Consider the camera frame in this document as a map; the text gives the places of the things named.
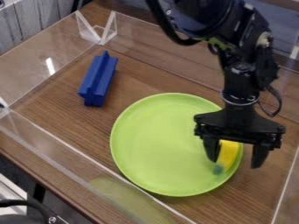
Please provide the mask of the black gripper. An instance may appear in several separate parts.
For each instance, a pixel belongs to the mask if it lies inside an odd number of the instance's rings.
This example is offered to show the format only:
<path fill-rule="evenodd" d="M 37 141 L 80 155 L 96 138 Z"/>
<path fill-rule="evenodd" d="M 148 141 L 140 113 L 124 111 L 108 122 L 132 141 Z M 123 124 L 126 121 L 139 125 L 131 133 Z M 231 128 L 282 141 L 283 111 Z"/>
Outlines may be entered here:
<path fill-rule="evenodd" d="M 252 105 L 226 107 L 194 117 L 195 135 L 203 138 L 210 161 L 216 162 L 220 154 L 220 139 L 254 144 L 251 168 L 260 168 L 270 153 L 268 147 L 280 147 L 286 127 L 264 118 Z"/>

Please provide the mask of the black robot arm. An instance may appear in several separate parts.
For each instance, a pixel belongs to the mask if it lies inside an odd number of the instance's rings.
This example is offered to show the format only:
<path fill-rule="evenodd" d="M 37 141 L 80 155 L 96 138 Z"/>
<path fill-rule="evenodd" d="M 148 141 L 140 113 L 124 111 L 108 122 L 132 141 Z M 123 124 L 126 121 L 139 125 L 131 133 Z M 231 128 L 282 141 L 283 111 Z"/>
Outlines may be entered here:
<path fill-rule="evenodd" d="M 222 110 L 194 117 L 210 160 L 220 157 L 222 141 L 252 146 L 251 167 L 267 160 L 268 152 L 282 146 L 286 127 L 271 118 L 278 111 L 259 114 L 260 93 L 282 96 L 272 87 L 279 65 L 274 57 L 270 24 L 244 0 L 146 0 L 167 37 L 182 46 L 208 44 L 218 55 L 224 74 Z"/>

